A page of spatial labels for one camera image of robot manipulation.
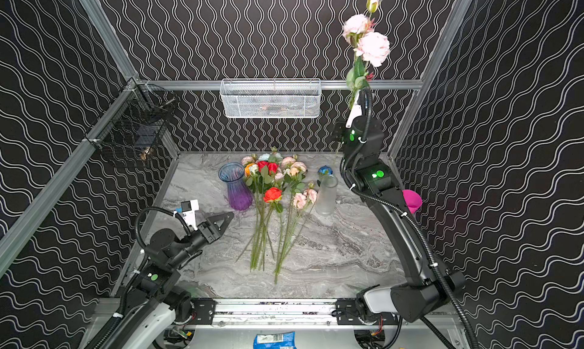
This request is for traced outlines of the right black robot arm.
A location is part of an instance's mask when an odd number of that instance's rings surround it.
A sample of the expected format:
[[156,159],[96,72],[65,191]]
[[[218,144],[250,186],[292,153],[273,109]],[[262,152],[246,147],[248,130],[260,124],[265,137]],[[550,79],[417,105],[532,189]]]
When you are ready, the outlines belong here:
[[351,125],[341,127],[340,176],[382,225],[398,254],[406,282],[393,287],[367,288],[357,295],[354,309],[343,313],[366,324],[383,324],[389,314],[397,316],[398,326],[421,320],[446,347],[452,348],[453,344],[426,317],[450,303],[462,323],[469,347],[477,348],[475,331],[456,300],[456,293],[465,286],[464,274],[450,270],[436,256],[407,206],[397,177],[380,159],[384,133],[379,120],[373,116],[374,102],[369,87],[359,90],[357,105],[361,115]]

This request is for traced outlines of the blue rose flower stem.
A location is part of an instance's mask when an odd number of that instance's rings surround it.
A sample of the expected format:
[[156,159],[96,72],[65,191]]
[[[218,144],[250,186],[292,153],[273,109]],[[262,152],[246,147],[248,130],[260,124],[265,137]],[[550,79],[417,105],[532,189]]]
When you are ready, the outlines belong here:
[[321,166],[318,169],[319,176],[328,176],[328,175],[332,175],[332,174],[333,174],[333,170],[332,170],[331,166]]

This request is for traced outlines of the pink peony flower stem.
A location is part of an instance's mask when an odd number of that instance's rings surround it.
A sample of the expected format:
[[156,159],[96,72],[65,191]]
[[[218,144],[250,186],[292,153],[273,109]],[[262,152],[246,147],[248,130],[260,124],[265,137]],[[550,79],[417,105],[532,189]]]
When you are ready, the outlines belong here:
[[351,46],[353,65],[346,76],[346,84],[351,91],[348,107],[352,109],[359,90],[372,81],[374,75],[370,67],[380,67],[389,57],[390,42],[386,35],[375,30],[374,14],[382,0],[367,0],[364,14],[355,14],[345,21],[342,37]]

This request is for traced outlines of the pink double flower stem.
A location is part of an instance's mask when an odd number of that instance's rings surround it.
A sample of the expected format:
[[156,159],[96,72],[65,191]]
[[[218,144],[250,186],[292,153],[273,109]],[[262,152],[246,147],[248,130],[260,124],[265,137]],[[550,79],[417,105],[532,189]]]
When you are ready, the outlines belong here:
[[318,192],[314,182],[297,183],[290,187],[290,198],[285,212],[285,218],[280,219],[280,233],[278,238],[278,250],[275,259],[274,283],[277,284],[284,265],[294,242],[300,232],[298,225],[305,224],[305,215],[312,211],[317,200]]

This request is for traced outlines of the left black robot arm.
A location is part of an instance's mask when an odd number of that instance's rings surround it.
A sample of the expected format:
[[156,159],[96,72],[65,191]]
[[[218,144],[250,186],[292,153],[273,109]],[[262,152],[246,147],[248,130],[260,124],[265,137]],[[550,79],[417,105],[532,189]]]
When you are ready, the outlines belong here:
[[[177,219],[185,236],[179,238],[173,230],[161,229],[145,241],[141,223],[146,216],[156,213]],[[177,283],[181,269],[198,258],[206,246],[219,240],[233,219],[234,213],[225,212],[190,227],[177,211],[155,206],[144,208],[134,224],[144,259],[124,286],[118,307],[86,346],[161,348],[161,338],[170,326],[186,326],[195,319],[211,322],[214,311],[198,314],[193,296]]]

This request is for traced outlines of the cream rose flower stem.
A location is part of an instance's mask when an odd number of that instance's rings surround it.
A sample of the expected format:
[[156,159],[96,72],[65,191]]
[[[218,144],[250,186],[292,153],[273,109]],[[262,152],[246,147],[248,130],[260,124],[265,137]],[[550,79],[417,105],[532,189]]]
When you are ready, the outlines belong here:
[[299,160],[298,155],[285,157],[280,163],[281,173],[283,175],[283,186],[286,192],[294,197],[304,189],[304,179],[306,178],[308,167]]

